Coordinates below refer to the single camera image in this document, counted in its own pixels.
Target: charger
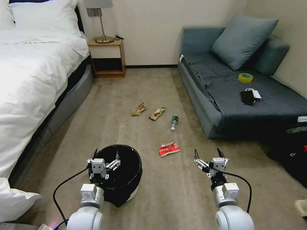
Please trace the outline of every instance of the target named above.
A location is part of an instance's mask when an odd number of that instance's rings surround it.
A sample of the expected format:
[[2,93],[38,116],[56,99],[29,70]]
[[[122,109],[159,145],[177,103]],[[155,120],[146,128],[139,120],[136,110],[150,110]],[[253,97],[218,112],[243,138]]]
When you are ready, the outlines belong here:
[[254,90],[252,88],[247,88],[245,91],[253,91],[253,95],[254,95],[254,98],[256,101],[261,101],[261,96],[260,96],[260,93],[258,92],[258,90]]

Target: green bottle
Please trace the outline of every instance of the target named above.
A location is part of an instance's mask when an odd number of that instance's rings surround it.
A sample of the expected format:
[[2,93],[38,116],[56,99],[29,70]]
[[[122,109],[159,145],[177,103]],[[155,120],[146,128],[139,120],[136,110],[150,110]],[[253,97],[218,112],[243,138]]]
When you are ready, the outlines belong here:
[[179,117],[178,116],[173,116],[172,117],[172,127],[170,128],[171,131],[175,130],[175,125],[178,123]]

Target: trash bag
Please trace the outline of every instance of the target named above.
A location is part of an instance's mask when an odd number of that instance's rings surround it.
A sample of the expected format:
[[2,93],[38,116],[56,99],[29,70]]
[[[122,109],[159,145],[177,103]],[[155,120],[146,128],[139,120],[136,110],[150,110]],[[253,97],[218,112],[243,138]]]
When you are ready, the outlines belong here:
[[121,165],[109,173],[109,179],[104,180],[100,187],[104,190],[104,200],[120,207],[138,187],[143,169],[140,155],[128,145],[117,144],[105,147],[97,152],[95,158],[103,158],[106,163],[111,163],[117,151]]
[[270,144],[268,156],[279,161],[285,170],[305,188],[307,177],[304,173],[307,161],[307,124],[298,123],[286,130]]

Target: beige carpet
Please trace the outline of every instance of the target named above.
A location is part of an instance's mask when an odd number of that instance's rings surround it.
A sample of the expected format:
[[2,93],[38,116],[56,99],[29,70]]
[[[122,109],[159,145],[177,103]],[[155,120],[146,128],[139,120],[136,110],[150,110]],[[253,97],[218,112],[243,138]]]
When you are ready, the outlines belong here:
[[[140,103],[147,110],[140,117],[131,111]],[[166,107],[157,121],[148,116]],[[175,132],[173,115],[179,116]],[[176,141],[181,151],[160,158],[161,144]],[[307,190],[265,155],[255,141],[208,140],[177,69],[128,69],[124,79],[97,79],[90,94],[66,121],[36,159],[26,175],[22,190],[42,194],[18,222],[40,225],[59,223],[60,214],[52,201],[56,186],[86,166],[94,149],[127,144],[140,154],[143,176],[134,199],[120,208],[104,203],[104,229],[161,230],[217,229],[211,182],[194,164],[194,148],[203,160],[217,156],[219,147],[230,158],[227,170],[245,177],[253,188],[250,215],[256,229],[306,229],[294,201],[307,198]],[[240,187],[244,210],[248,187]],[[68,218],[79,208],[79,190],[88,183],[83,173],[57,193]]]

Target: bed frame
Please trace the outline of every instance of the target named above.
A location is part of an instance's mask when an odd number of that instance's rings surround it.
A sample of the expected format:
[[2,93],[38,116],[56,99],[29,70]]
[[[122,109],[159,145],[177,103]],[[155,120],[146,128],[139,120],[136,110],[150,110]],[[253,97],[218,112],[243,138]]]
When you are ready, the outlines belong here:
[[[79,29],[84,32],[78,7],[75,12],[78,17]],[[90,92],[93,82],[90,57],[86,58],[70,77],[75,77],[78,74],[81,74],[81,79],[73,87],[67,87],[59,97],[55,108],[38,127],[19,157],[9,177],[11,188],[18,188],[37,155]]]

